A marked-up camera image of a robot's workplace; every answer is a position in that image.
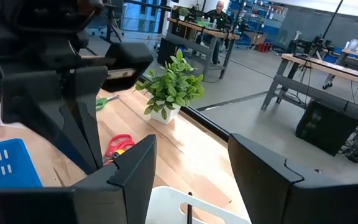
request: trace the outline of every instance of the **concrete floor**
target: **concrete floor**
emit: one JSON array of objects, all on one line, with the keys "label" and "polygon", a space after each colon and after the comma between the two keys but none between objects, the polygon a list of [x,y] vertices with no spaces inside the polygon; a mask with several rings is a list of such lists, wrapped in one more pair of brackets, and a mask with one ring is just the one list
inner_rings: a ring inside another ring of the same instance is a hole
[{"label": "concrete floor", "polygon": [[[151,37],[150,34],[126,32],[124,41],[146,42],[156,57],[157,52],[153,46],[159,38],[157,34]],[[97,37],[91,38],[89,46],[101,55],[108,48],[108,44]],[[358,164],[348,161],[342,155],[332,157],[295,136],[295,128],[304,113],[303,109],[285,101],[276,105],[273,99],[265,112],[260,111],[265,92],[280,62],[280,57],[275,53],[234,49],[224,79],[218,79],[218,71],[210,72],[206,77],[209,82],[203,82],[205,96],[192,102],[191,106],[201,108],[220,103],[224,105],[227,101],[240,99],[237,103],[218,106],[202,113],[230,133],[239,133],[294,162],[311,169],[320,169],[325,175],[344,183],[358,183]],[[158,71],[158,66],[155,60],[150,68]],[[316,70],[311,74],[309,79],[307,71],[303,83],[321,89],[327,74]],[[295,79],[299,80],[300,76],[296,74]],[[327,91],[358,104],[357,86],[357,83],[353,83],[351,87],[350,81],[336,78],[334,86]],[[300,98],[304,100],[305,96],[300,95]]]}]

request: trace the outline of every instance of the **blue basket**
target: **blue basket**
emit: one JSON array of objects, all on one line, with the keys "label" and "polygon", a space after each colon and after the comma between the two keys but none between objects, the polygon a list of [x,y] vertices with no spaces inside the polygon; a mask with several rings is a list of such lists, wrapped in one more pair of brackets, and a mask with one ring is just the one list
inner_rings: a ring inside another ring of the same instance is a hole
[{"label": "blue basket", "polygon": [[0,142],[0,188],[42,187],[23,140]]}]

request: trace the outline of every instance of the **red scissors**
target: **red scissors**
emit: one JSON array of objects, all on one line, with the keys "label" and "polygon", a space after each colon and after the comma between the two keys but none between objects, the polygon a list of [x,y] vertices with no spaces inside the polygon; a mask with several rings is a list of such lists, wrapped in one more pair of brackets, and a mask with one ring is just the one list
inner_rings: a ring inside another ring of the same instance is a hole
[{"label": "red scissors", "polygon": [[[119,142],[116,145],[112,144],[113,141],[116,141],[116,140],[121,139],[121,138],[125,139],[125,140]],[[110,139],[108,150],[106,151],[104,156],[106,156],[107,158],[110,158],[114,154],[114,152],[117,151],[118,149],[122,149],[122,150],[125,151],[126,150],[125,148],[127,146],[134,146],[134,145],[135,145],[135,143],[133,142],[131,135],[129,135],[129,134],[118,134],[116,136],[113,136]]]}]

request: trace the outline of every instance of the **gray workbench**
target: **gray workbench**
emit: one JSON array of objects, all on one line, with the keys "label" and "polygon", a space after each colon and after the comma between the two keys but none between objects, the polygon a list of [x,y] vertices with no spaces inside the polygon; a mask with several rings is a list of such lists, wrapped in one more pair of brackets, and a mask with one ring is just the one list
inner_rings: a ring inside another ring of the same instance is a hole
[{"label": "gray workbench", "polygon": [[[184,45],[184,46],[191,48],[197,52],[205,54],[206,59],[203,59],[200,57],[192,58],[193,60],[197,61],[198,63],[200,63],[204,66],[203,67],[204,77],[206,77],[208,75],[208,71],[210,71],[210,70],[220,70],[221,75],[219,76],[219,78],[223,78],[225,71],[227,69],[227,65],[229,64],[229,59],[230,59],[231,52],[232,52],[232,49],[234,46],[234,41],[236,39],[238,39],[239,36],[236,34],[227,35],[222,32],[219,32],[217,30],[211,30],[211,29],[207,29],[207,28],[203,29],[203,27],[201,27],[198,24],[195,24],[193,22],[177,21],[176,19],[172,19],[172,18],[168,18],[168,20],[170,21],[170,23],[169,23],[168,32],[167,32],[165,39],[169,40],[170,42],[173,42],[174,44]],[[176,23],[178,23],[178,25],[181,25],[181,26],[186,26],[189,29],[193,29],[193,30],[199,31],[199,32],[203,31],[205,34],[211,35],[213,38],[211,40],[211,43],[209,44],[209,47],[204,47],[200,44],[197,44],[196,42],[193,42],[193,41],[187,40],[186,38],[179,37],[175,34],[172,34],[173,25],[175,25]],[[223,65],[213,65],[212,64],[212,54],[214,52],[216,42],[219,39],[225,39],[225,38],[229,39],[229,48],[226,52],[226,56],[225,56]]]},{"label": "gray workbench", "polygon": [[[309,60],[306,61],[306,59],[302,59],[304,63],[300,64],[301,60],[299,58],[294,58],[296,60],[289,60],[289,59],[285,59],[285,58],[282,59],[282,62],[277,70],[276,75],[273,78],[273,82],[265,97],[261,110],[265,111],[268,105],[270,104],[271,100],[275,97],[277,97],[276,103],[280,103],[281,100],[285,100],[289,103],[292,103],[296,106],[306,109],[307,105],[304,102],[296,101],[293,98],[286,96],[285,93],[288,91],[288,89],[291,89],[299,93],[305,94],[306,96],[314,99],[315,101],[318,101],[319,103],[321,103],[324,106],[327,106],[328,108],[344,113],[352,118],[358,119],[358,104],[355,104],[354,102],[351,102],[349,100],[344,100],[340,97],[331,95],[323,90],[313,88],[307,84],[300,83],[293,79],[294,74],[300,65],[306,65],[306,67],[308,67],[307,69],[311,69],[320,66],[320,64],[310,62]],[[290,72],[288,73],[288,76],[285,77],[283,76],[283,74],[290,61],[293,62],[293,65]],[[329,69],[331,68],[325,68],[324,72],[329,71]],[[338,71],[335,71],[333,69],[331,71],[339,75]],[[281,85],[282,88],[277,93],[276,90],[278,85]],[[355,144],[352,147],[353,149],[357,150],[358,142],[355,142]]]}]

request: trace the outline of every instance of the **office chair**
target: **office chair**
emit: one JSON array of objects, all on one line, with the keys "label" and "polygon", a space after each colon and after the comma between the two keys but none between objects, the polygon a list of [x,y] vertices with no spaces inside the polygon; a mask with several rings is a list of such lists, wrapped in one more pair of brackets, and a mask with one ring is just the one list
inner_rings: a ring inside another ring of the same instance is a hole
[{"label": "office chair", "polygon": [[107,0],[104,3],[105,8],[107,8],[107,33],[106,41],[110,41],[111,32],[113,31],[117,38],[122,41],[122,36],[124,32],[121,30],[121,19],[124,17],[124,1],[123,0]]}]

